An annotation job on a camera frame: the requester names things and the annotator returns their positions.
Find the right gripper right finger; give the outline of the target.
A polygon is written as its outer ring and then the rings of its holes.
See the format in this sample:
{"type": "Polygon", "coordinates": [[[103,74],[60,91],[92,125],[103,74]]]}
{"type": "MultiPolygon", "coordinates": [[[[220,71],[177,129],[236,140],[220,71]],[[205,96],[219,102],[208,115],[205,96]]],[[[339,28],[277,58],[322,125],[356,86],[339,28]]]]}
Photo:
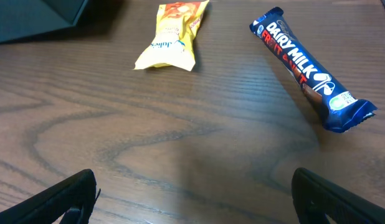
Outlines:
{"type": "Polygon", "coordinates": [[[385,223],[385,209],[299,167],[292,178],[293,205],[300,224],[385,223]]]}

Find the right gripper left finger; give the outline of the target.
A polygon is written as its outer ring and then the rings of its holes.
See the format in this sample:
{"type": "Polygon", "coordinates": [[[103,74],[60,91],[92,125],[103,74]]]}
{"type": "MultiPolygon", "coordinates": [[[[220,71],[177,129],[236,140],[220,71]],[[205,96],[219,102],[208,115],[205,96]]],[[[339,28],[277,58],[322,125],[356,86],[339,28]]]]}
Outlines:
{"type": "Polygon", "coordinates": [[[84,169],[0,212],[0,223],[87,224],[99,195],[93,171],[84,169]]]}

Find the blue Dairy Milk bar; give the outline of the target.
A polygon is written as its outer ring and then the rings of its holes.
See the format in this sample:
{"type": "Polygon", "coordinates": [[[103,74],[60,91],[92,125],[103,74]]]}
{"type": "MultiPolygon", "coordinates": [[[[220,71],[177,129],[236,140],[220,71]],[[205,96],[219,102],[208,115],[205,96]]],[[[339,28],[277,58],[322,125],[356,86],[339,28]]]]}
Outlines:
{"type": "Polygon", "coordinates": [[[283,18],[281,8],[272,8],[249,29],[291,73],[326,130],[343,133],[375,115],[374,104],[356,99],[309,53],[283,18]]]}

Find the dark green box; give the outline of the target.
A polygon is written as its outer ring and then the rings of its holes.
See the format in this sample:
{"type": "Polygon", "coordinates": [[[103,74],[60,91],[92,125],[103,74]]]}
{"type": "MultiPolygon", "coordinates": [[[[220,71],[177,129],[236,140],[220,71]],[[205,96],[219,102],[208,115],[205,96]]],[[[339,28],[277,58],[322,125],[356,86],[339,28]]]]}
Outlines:
{"type": "Polygon", "coordinates": [[[0,0],[0,43],[77,24],[88,0],[0,0]]]}

